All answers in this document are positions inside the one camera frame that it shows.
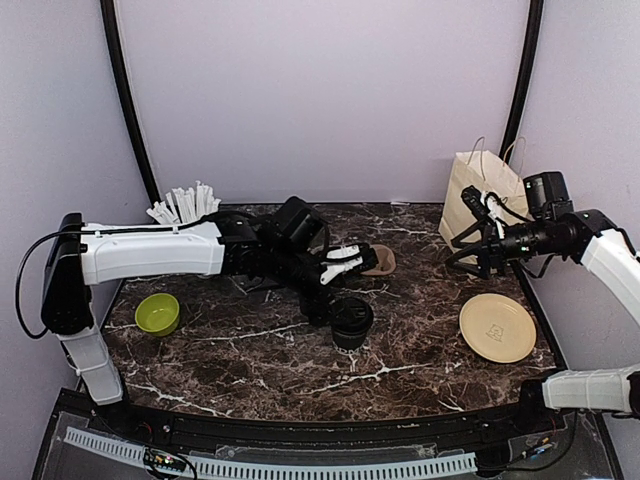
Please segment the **black coffee cup lid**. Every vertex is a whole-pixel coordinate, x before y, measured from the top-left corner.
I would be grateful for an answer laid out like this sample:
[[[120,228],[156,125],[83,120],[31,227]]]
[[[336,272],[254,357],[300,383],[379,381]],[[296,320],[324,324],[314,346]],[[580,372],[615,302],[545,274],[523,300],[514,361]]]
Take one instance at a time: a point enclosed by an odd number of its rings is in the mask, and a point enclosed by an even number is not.
[[[348,335],[365,334],[373,324],[374,313],[369,303],[356,297],[344,297],[331,305],[329,324],[333,330]]]

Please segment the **black paper coffee cup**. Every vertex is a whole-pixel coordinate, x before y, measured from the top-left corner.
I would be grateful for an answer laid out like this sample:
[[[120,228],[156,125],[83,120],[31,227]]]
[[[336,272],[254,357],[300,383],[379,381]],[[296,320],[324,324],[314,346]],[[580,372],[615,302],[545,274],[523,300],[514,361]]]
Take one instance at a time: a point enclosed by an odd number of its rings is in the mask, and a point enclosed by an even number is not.
[[[331,328],[331,336],[334,345],[337,348],[346,351],[355,351],[362,347],[368,333],[368,328],[362,328],[355,331],[340,329],[338,327]]]

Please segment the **brown cardboard cup carrier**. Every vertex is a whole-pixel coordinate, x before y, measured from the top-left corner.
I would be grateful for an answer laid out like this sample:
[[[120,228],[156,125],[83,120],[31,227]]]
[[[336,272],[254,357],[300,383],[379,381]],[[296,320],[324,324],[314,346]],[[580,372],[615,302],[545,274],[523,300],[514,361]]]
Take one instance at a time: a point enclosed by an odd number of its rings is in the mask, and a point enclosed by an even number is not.
[[[375,251],[377,264],[366,271],[362,271],[362,276],[388,276],[394,273],[397,268],[396,257],[393,250],[382,244],[373,244],[373,250]]]

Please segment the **beige paper bag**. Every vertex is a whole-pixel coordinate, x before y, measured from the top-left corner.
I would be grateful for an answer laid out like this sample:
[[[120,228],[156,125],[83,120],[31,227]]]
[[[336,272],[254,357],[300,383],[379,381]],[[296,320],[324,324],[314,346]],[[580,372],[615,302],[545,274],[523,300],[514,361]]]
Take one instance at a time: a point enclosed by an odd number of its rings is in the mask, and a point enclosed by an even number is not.
[[[451,251],[482,239],[480,228],[470,228],[489,217],[506,225],[530,218],[522,178],[506,161],[484,148],[484,137],[470,151],[454,156],[439,233]]]

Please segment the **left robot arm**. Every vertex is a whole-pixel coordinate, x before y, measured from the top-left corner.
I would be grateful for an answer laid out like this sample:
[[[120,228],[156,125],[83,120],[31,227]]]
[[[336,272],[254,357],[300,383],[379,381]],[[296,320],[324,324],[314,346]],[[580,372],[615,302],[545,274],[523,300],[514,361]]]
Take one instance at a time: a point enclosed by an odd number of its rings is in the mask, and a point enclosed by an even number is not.
[[[103,421],[120,436],[131,436],[141,427],[141,415],[125,401],[123,381],[94,320],[92,286],[158,275],[261,277],[296,292],[313,323],[337,324],[346,314],[333,281],[367,267],[375,253],[363,243],[333,247],[329,234],[318,211],[296,196],[273,214],[221,210],[173,225],[89,224],[72,213],[24,253],[14,304],[21,304],[29,258],[50,242],[40,313],[44,330],[70,355],[90,398],[103,407]]]

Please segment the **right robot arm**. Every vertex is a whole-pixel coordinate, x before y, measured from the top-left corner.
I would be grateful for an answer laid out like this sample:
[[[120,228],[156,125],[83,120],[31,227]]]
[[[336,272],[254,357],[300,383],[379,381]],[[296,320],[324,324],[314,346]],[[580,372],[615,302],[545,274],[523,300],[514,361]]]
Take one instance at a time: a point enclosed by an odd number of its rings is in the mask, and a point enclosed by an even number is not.
[[[488,279],[509,262],[543,255],[571,259],[600,280],[626,311],[639,317],[639,253],[627,232],[599,210],[577,211],[559,171],[524,179],[527,216],[514,225],[501,219],[510,209],[494,192],[469,185],[460,198],[475,221],[452,240],[447,266]],[[549,410],[605,411],[639,416],[639,367],[563,370],[524,383],[510,424],[521,434],[534,432]]]

